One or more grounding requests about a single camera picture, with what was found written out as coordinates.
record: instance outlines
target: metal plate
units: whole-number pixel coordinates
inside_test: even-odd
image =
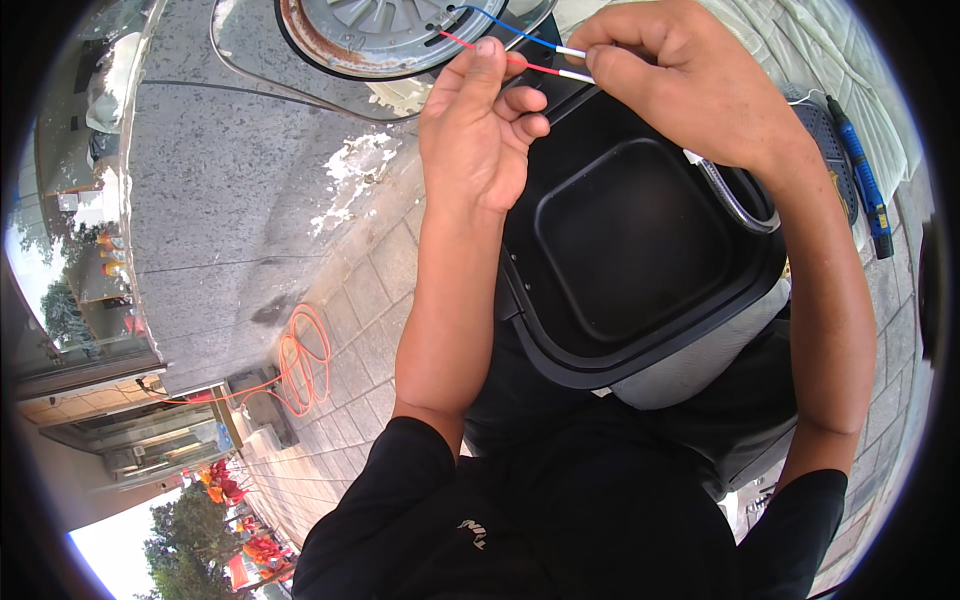
[[[476,2],[500,14],[506,0]],[[476,39],[490,20],[475,11],[446,11],[446,0],[276,0],[286,37],[302,56],[334,75],[362,81],[410,77],[456,56],[442,28]]]

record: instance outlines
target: man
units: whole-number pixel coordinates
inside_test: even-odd
[[[567,390],[493,322],[507,211],[543,95],[484,38],[420,117],[426,213],[393,419],[304,543],[305,598],[805,598],[843,513],[875,362],[870,296],[815,142],[733,36],[691,2],[605,8],[570,39],[597,84],[678,145],[748,169],[782,219],[777,319],[719,379],[639,412]],[[714,504],[789,440],[737,546]],[[458,456],[461,440],[478,458]]]

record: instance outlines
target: blue screwdriver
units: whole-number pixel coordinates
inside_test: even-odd
[[[880,190],[876,187],[874,172],[870,168],[870,163],[867,162],[863,146],[860,145],[860,138],[856,136],[853,123],[840,109],[840,104],[829,95],[827,96],[827,108],[829,108],[830,114],[836,122],[837,132],[840,133],[840,139],[843,140],[844,149],[853,163],[856,184],[860,188],[860,199],[863,201],[863,210],[867,214],[868,223],[870,223],[870,236],[874,238],[876,258],[889,258],[894,255],[894,241],[890,234],[890,223],[887,221],[887,208],[883,205],[883,197],[880,196]]]

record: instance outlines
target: short sleeve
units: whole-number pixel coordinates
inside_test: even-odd
[[[456,465],[444,438],[421,420],[397,417],[373,443],[363,472],[335,510],[303,542],[294,596],[334,566],[347,550],[382,531],[441,487]]]
[[[816,470],[791,481],[740,542],[744,597],[803,599],[843,517],[847,476]]]

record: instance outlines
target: orange extension cord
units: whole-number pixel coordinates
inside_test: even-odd
[[[324,346],[324,357],[318,358],[316,354],[311,352],[307,347],[300,343],[300,340],[297,339],[297,320],[306,319],[306,321],[313,326],[314,330],[317,332],[318,337],[320,337],[320,342]],[[288,345],[293,345],[295,354],[293,361],[287,363],[286,356],[284,356],[284,350],[288,348]],[[315,361],[324,366],[324,395],[323,397],[318,396],[316,389],[314,388],[313,382],[313,366],[310,361]],[[317,315],[317,311],[308,304],[298,304],[294,308],[294,314],[290,316],[290,332],[283,334],[283,337],[280,338],[280,349],[279,357],[277,358],[277,364],[280,368],[280,374],[267,381],[266,383],[261,383],[260,385],[247,388],[246,390],[241,390],[239,392],[234,392],[229,396],[221,396],[214,398],[205,398],[202,400],[171,400],[163,399],[164,402],[170,404],[204,404],[206,402],[216,402],[217,400],[226,400],[234,396],[243,396],[243,399],[240,400],[239,406],[235,409],[232,409],[233,412],[236,412],[243,408],[244,402],[247,401],[247,398],[253,396],[254,394],[269,394],[280,402],[282,402],[290,412],[297,417],[302,417],[306,415],[310,410],[310,407],[313,406],[315,402],[323,402],[330,396],[330,341],[326,337],[326,329],[324,329],[324,324],[320,321],[320,317]],[[300,378],[303,380],[304,386],[306,387],[307,398],[306,401],[300,397],[300,393],[297,391],[297,387],[293,385],[292,381],[288,374],[296,369],[300,373]],[[283,395],[286,398],[279,396],[273,390],[268,389],[268,387],[277,381],[280,381],[283,386]]]

